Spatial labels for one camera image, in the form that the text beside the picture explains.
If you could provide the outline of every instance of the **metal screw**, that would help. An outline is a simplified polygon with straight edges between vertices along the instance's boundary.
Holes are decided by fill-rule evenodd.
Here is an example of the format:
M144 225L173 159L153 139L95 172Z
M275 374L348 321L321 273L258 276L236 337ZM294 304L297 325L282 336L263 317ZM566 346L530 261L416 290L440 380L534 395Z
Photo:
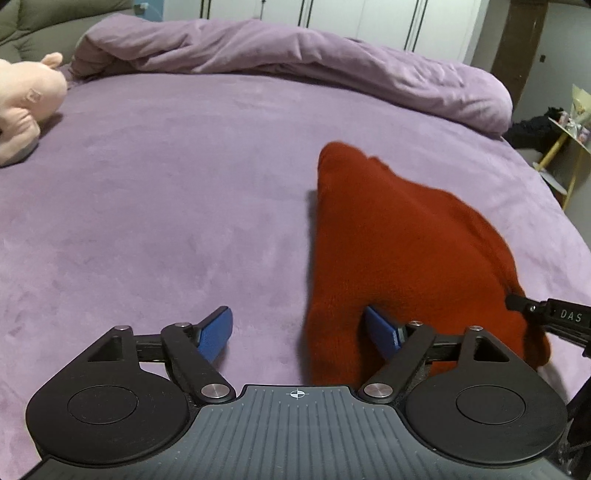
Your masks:
M363 389L363 391L368 397L372 398L386 398L394 392L392 387L385 383L370 383Z
M227 385L210 383L201 389L201 394L207 398L223 398L230 393Z

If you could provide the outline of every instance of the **stuffed pig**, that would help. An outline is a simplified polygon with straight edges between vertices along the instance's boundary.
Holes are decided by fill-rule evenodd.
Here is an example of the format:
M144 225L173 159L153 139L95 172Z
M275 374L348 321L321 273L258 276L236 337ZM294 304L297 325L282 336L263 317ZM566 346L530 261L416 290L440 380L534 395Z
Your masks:
M0 167L25 160L39 141L39 122L60 107L67 82L56 70L61 53L42 61L0 60Z

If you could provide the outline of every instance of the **green sofa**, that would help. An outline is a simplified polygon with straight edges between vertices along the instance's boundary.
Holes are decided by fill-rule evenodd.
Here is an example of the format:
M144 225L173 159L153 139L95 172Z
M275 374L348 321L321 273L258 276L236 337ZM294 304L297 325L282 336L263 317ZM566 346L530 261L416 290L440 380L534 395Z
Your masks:
M39 61L58 51L67 63L86 30L132 7L133 0L10 0L0 10L0 59Z

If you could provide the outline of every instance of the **black circular pad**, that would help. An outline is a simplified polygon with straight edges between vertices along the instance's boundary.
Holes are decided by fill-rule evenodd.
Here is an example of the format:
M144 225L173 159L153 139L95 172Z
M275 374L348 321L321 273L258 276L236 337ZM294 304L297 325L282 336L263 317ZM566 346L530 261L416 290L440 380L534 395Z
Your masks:
M27 426L43 455L113 465L151 455L182 432L190 417L181 389L118 363L67 367L33 396Z
M68 402L74 418L92 425L106 425L129 417L138 406L131 390L113 385L86 388Z
M419 383L404 407L414 433L464 462L529 462L555 448L566 427L560 397L521 360L469 362Z
M456 399L457 409L470 420L486 425L502 425L517 420L525 411L525 402L517 393L493 385L463 390Z

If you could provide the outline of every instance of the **red fabric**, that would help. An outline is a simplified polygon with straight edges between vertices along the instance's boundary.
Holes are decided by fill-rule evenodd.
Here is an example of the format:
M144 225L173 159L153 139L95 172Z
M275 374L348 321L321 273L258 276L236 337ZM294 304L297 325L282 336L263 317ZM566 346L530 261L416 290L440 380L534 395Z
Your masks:
M369 304L450 335L481 325L532 367L548 361L543 332L505 308L523 291L509 248L478 212L344 144L323 149L318 171L313 384L358 388L383 365L361 325Z

